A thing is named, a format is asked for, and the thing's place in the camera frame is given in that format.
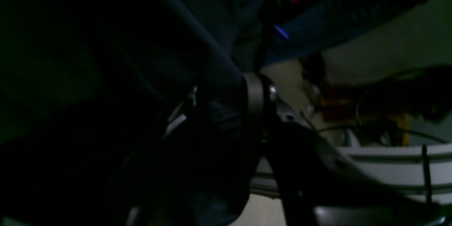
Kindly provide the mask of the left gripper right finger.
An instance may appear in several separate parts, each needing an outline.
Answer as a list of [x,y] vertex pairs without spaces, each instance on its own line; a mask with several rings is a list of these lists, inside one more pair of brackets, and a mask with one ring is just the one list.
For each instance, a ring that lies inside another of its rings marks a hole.
[[261,141],[265,134],[267,116],[274,111],[277,99],[274,83],[261,73],[242,76],[242,129],[246,139]]

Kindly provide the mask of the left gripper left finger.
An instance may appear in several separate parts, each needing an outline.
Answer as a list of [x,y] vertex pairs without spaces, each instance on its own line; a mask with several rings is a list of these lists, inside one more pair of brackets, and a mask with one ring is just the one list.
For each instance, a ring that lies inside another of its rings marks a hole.
[[168,138],[182,123],[184,123],[189,115],[192,115],[198,104],[197,99],[198,86],[194,86],[188,93],[186,99],[179,103],[171,112],[167,119],[167,126],[163,139]]

